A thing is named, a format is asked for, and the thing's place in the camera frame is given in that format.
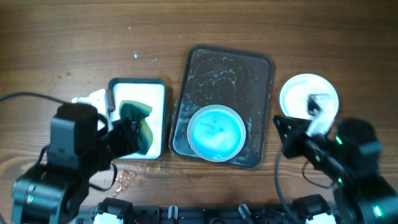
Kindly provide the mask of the yellow green scrub sponge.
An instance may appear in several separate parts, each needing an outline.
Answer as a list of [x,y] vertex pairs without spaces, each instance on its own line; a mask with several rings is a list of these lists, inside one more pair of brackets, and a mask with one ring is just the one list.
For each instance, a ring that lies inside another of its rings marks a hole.
[[152,107],[132,100],[122,100],[119,105],[120,118],[128,118],[131,121],[131,129],[135,132],[138,146],[137,153],[146,155],[153,143],[153,133],[146,118],[152,113]]

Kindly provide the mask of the white plate blue blot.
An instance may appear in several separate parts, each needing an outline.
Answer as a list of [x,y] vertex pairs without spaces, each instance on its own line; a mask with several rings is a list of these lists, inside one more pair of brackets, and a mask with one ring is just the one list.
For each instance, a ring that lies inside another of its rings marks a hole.
[[314,96],[320,108],[335,117],[339,98],[334,86],[321,76],[303,73],[289,79],[282,87],[279,104],[286,116],[312,119],[308,113],[308,97]]

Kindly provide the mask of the white plate blue streak top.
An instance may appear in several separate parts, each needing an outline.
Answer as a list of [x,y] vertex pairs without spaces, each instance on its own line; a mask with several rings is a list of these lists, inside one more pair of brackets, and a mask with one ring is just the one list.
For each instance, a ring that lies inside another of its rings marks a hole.
[[226,162],[243,148],[246,127],[235,110],[223,105],[209,105],[191,117],[187,139],[191,149],[202,159]]

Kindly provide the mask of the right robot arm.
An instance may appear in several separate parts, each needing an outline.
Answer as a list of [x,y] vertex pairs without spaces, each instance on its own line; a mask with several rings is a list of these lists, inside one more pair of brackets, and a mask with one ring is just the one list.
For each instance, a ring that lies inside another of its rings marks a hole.
[[362,119],[339,122],[336,136],[308,133],[310,120],[276,115],[280,155],[305,157],[335,184],[333,197],[346,223],[397,223],[397,191],[382,177],[382,144]]

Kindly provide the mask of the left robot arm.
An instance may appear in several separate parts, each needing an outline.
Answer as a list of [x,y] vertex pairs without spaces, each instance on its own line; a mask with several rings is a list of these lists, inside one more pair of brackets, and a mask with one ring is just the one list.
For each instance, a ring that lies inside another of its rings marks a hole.
[[65,103],[50,122],[50,144],[12,189],[13,223],[69,223],[92,187],[90,178],[114,169],[112,160],[138,151],[139,122],[129,118],[99,129],[106,118],[91,105]]

